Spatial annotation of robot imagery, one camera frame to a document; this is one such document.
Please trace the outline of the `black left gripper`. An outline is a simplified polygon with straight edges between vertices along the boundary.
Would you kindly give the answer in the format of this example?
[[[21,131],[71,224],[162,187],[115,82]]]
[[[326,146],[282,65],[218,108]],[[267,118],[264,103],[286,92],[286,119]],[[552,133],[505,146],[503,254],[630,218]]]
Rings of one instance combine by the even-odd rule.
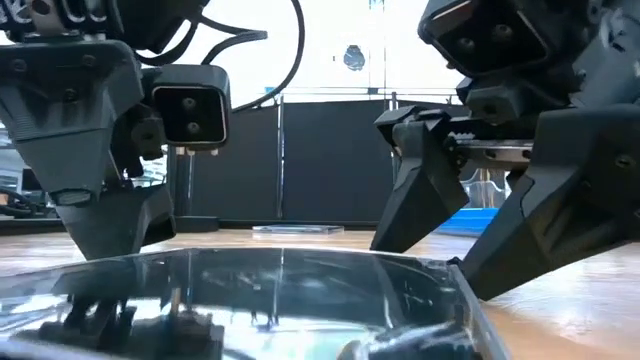
[[[119,118],[144,97],[135,50],[160,53],[208,0],[0,0],[0,31],[115,40],[0,46],[0,121],[88,260],[173,238],[164,185],[132,187],[112,155]]]

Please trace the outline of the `clear plastic bin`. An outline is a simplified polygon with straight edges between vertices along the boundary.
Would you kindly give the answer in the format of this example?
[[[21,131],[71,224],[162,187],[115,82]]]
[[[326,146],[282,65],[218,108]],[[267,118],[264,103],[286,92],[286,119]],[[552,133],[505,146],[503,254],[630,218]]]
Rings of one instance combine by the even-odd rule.
[[[476,169],[461,185],[469,197],[463,208],[499,208],[510,194],[504,170]]]

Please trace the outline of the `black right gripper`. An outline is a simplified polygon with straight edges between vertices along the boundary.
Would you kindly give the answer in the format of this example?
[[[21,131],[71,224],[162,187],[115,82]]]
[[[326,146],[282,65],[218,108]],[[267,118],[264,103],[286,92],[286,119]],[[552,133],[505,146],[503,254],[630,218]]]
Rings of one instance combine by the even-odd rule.
[[[547,60],[470,77],[470,110],[454,122],[458,163],[529,166],[539,117],[550,111],[640,106],[640,0],[516,0],[551,50]]]

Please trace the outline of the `black ceiling dome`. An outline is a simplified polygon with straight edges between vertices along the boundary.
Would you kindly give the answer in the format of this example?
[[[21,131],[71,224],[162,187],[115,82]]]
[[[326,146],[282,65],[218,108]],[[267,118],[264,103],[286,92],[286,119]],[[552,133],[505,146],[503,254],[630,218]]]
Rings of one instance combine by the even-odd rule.
[[[358,45],[349,45],[343,55],[343,63],[351,71],[361,71],[366,64],[366,58]]]

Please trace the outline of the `black clear jewel case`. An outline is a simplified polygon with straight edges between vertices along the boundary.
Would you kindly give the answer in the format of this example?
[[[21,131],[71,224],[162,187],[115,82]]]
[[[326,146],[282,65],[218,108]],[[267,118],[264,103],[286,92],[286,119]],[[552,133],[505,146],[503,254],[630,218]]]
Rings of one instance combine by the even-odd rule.
[[[343,226],[337,225],[260,225],[252,228],[254,233],[260,234],[334,234],[342,233]]]
[[[453,264],[190,248],[0,278],[0,360],[511,360]]]

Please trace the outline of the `black computer monitor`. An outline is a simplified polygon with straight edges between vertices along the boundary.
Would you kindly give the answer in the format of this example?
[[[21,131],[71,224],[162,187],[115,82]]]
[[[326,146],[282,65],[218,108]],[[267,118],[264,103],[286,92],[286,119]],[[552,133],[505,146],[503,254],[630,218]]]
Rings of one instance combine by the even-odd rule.
[[[21,182],[21,191],[22,192],[34,192],[34,191],[42,191],[42,185],[36,178],[35,173],[31,168],[24,168],[22,170],[22,182]]]

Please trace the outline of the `black partition screen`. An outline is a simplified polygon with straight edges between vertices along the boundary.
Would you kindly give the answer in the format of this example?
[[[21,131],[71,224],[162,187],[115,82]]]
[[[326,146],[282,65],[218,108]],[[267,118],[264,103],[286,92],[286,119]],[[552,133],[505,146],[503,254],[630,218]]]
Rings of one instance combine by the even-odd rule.
[[[218,155],[194,160],[196,216],[243,223],[374,223],[393,185],[374,122],[383,100],[285,103],[235,114]]]

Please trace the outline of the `black table frame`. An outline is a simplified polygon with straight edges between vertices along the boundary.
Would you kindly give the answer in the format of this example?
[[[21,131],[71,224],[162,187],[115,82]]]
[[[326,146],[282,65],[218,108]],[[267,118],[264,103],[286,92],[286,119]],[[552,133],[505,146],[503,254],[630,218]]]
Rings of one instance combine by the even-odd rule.
[[[295,225],[295,226],[341,226],[346,230],[375,230],[376,221],[293,221],[293,220],[220,220],[217,217],[181,216],[175,218],[177,233],[208,233],[219,229],[252,229],[254,226]],[[65,232],[58,218],[12,219],[0,218],[0,236],[29,235]]]

